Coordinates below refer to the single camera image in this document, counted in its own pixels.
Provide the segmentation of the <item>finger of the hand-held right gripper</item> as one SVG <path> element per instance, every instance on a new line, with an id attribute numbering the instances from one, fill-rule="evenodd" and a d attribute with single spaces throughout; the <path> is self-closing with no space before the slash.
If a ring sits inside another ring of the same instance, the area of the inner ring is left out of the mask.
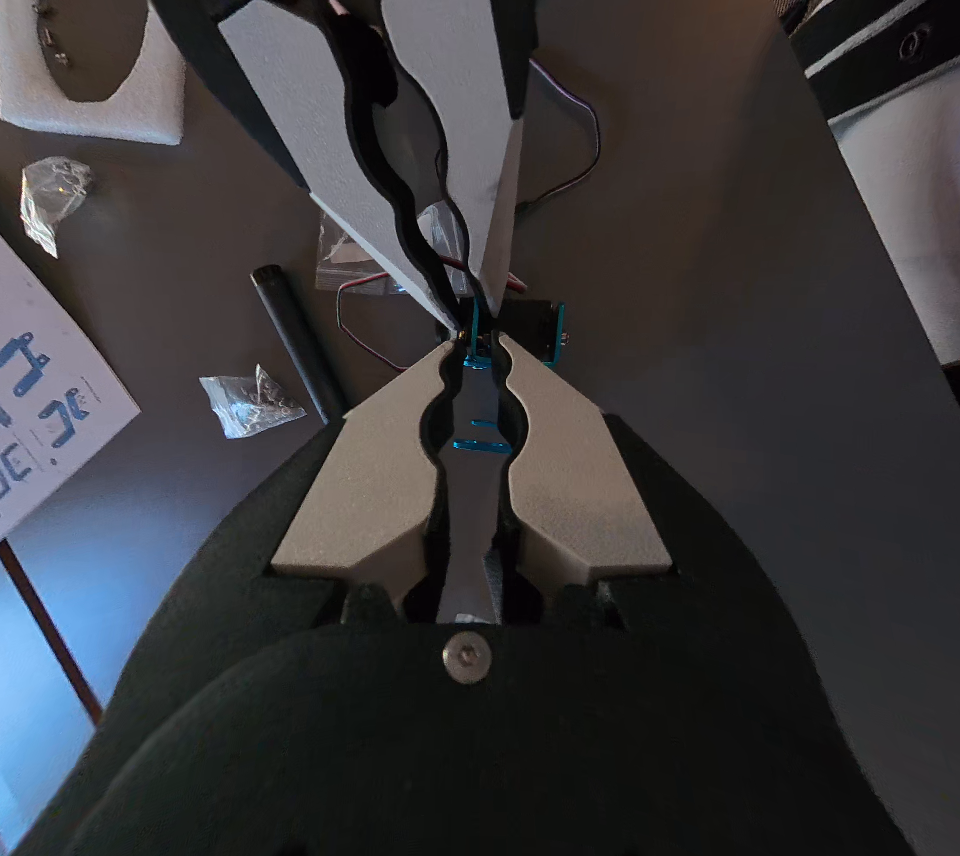
<path id="1" fill-rule="evenodd" d="M 374 100 L 330 24 L 252 0 L 219 32 L 313 201 L 435 320 L 458 330 L 446 267 L 420 229 L 412 190 L 383 153 Z"/>
<path id="2" fill-rule="evenodd" d="M 446 196 L 462 217 L 467 265 L 497 316 L 510 269 L 522 149 L 491 0 L 381 0 L 400 65 L 436 110 Z"/>

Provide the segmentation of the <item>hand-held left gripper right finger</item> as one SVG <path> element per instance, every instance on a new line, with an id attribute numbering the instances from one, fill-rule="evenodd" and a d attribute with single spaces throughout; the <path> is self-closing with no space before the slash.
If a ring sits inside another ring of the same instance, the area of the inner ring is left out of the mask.
<path id="1" fill-rule="evenodd" d="M 596 582 L 668 571 L 671 557 L 599 407 L 509 335 L 497 344 L 507 402 L 523 418 L 507 470 L 519 574 Z"/>

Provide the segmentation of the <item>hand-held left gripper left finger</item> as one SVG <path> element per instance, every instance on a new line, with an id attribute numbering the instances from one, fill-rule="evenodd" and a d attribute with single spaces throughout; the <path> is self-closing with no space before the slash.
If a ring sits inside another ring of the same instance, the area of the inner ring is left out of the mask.
<path id="1" fill-rule="evenodd" d="M 446 341 L 346 416 L 270 565 L 282 575 L 424 579 L 439 470 L 422 422 L 457 345 Z"/>

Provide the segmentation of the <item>blue bracket servo assembly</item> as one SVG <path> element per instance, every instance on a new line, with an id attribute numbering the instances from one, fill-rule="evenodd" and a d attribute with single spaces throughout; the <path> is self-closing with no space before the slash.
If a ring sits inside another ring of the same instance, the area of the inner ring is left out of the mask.
<path id="1" fill-rule="evenodd" d="M 526 441 L 529 420 L 507 389 L 513 363 L 500 337 L 508 337 L 548 370 L 555 370 L 567 335 L 563 302 L 540 298 L 506 298 L 498 316 L 476 298 L 461 298 L 465 314 L 458 342 L 462 346 L 461 397 L 454 406 L 452 448 L 510 458 Z"/>

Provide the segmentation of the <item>dark brown desk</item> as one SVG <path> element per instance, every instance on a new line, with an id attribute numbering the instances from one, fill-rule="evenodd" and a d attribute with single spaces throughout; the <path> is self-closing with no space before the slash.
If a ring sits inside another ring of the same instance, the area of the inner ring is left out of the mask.
<path id="1" fill-rule="evenodd" d="M 541 0 L 539 57 L 598 110 L 597 170 L 514 237 L 566 303 L 559 372 L 726 518 L 922 854 L 958 854 L 958 405 L 770 0 Z M 249 280 L 294 277 L 355 399 L 388 370 L 313 289 L 318 208 L 196 75 L 177 147 L 2 124 L 2 233 L 141 413 L 9 534 L 100 701 L 214 526 L 320 428 L 224 439 L 199 384 L 304 389 Z M 94 183 L 25 233 L 21 171 Z"/>

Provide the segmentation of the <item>clear bag of many screws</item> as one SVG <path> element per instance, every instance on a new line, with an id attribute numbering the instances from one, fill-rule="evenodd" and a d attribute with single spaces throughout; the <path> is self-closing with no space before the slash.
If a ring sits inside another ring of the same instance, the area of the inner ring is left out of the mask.
<path id="1" fill-rule="evenodd" d="M 306 409 L 260 364 L 251 374 L 207 375 L 198 382 L 229 441 L 248 439 L 306 416 Z"/>

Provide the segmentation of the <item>black electric screwdriver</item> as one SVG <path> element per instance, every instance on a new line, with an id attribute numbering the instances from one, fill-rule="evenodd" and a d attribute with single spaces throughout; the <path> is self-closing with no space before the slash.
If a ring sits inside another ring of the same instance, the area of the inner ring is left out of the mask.
<path id="1" fill-rule="evenodd" d="M 346 394 L 287 274 L 269 264 L 253 270 L 250 278 L 317 413 L 324 423 L 342 418 Z"/>

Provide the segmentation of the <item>flat clear bag of screws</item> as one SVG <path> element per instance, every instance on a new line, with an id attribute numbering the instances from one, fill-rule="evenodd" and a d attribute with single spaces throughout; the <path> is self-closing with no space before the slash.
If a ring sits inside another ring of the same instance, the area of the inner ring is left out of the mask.
<path id="1" fill-rule="evenodd" d="M 318 290 L 336 291 L 345 283 L 372 277 L 351 288 L 356 295 L 400 296 L 406 290 L 387 274 L 324 210 L 320 212 L 315 285 Z"/>

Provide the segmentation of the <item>clear bag with white label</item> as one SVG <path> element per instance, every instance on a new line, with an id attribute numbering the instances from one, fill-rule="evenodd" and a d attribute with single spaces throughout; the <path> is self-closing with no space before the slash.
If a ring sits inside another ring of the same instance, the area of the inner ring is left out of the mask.
<path id="1" fill-rule="evenodd" d="M 426 206 L 417 216 L 417 225 L 423 237 L 440 257 L 454 295 L 468 296 L 471 287 L 466 273 L 462 270 L 465 264 L 462 233 L 449 204 L 440 200 Z"/>

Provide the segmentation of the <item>cluster of small loose screws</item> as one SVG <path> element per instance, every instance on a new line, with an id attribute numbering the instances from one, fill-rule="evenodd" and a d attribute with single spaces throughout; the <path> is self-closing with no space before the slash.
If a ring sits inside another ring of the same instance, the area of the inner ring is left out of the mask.
<path id="1" fill-rule="evenodd" d="M 31 7 L 37 17 L 38 39 L 48 61 L 53 61 L 55 65 L 69 68 L 71 60 L 63 47 L 58 43 L 58 39 L 52 30 L 52 20 L 56 15 L 55 8 L 44 0 L 34 3 Z"/>

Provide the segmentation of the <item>crumpled small clear bag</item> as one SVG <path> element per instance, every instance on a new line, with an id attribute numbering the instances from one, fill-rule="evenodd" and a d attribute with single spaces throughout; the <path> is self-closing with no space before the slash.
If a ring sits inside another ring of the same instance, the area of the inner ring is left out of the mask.
<path id="1" fill-rule="evenodd" d="M 61 155 L 22 169 L 19 214 L 24 231 L 54 259 L 59 257 L 58 226 L 83 205 L 93 183 L 88 165 Z"/>

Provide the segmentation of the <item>open instruction manual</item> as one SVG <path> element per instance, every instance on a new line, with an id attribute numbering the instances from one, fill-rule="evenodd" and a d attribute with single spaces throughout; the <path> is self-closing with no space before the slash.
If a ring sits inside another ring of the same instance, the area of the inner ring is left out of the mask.
<path id="1" fill-rule="evenodd" d="M 140 414 L 101 353 L 1 242 L 1 538 Z"/>

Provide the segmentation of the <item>white foam frame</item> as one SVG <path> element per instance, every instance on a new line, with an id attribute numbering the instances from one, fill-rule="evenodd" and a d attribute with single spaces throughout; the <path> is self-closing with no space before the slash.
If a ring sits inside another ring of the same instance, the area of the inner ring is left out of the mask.
<path id="1" fill-rule="evenodd" d="M 153 3 L 136 60 L 103 100 L 67 96 L 38 27 L 42 0 L 1 2 L 2 119 L 28 130 L 177 145 L 184 132 L 185 63 Z"/>

